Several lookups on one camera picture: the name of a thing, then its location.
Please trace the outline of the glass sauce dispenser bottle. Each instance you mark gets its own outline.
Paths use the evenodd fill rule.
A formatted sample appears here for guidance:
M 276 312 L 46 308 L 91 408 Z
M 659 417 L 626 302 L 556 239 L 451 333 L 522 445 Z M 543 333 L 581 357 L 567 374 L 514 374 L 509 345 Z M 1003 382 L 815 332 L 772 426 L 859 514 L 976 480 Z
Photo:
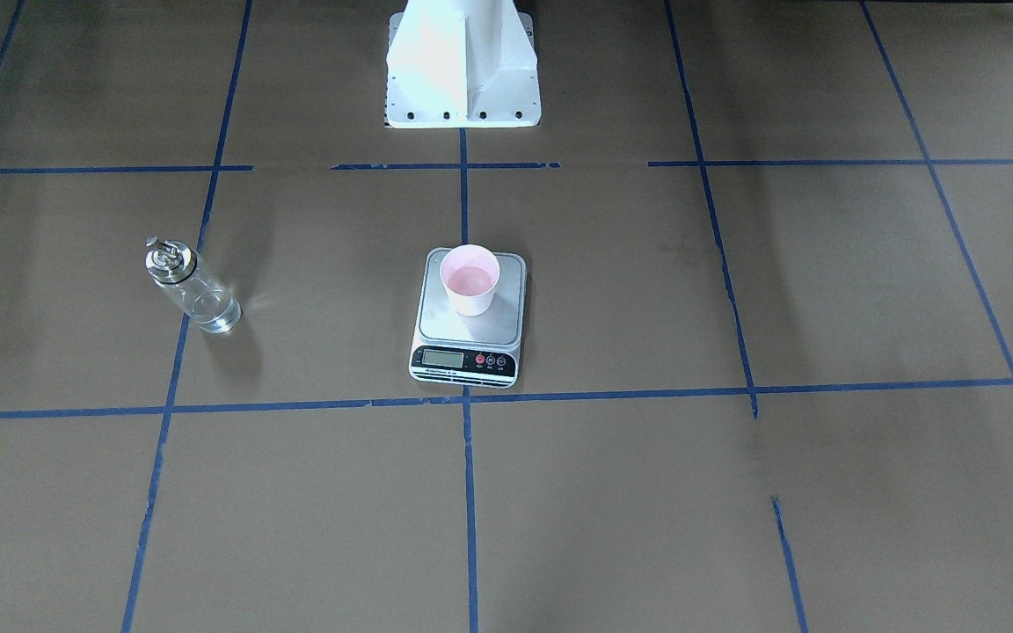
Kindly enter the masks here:
M 243 314 L 240 302 L 197 250 L 158 236 L 146 240 L 145 248 L 146 273 L 197 328 L 225 335 L 237 327 Z

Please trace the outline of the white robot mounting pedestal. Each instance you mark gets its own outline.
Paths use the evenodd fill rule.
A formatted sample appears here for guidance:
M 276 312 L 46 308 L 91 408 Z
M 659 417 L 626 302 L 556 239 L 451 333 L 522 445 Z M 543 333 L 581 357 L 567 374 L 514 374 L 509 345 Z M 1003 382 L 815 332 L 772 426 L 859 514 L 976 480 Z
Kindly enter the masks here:
M 543 118 L 534 20 L 514 1 L 409 1 L 389 19 L 383 121 L 520 128 Z

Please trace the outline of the silver digital kitchen scale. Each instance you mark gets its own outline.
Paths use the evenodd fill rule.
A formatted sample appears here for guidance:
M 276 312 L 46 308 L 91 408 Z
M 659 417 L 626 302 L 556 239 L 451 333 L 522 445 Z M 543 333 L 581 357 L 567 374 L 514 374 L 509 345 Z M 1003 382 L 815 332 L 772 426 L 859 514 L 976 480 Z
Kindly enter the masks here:
M 521 372 L 527 265 L 496 252 L 499 276 L 487 310 L 467 316 L 455 309 L 441 276 L 451 251 L 437 248 L 426 256 L 407 372 L 427 383 L 510 388 Z

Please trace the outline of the pink paper cup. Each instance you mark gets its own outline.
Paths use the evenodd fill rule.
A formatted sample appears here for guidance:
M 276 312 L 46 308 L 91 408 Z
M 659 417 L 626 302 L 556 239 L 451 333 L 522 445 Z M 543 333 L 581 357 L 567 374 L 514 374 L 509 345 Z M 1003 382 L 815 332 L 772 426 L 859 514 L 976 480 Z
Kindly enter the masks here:
M 464 244 L 443 256 L 439 276 L 450 308 L 461 316 L 475 317 L 490 308 L 501 265 L 491 250 Z

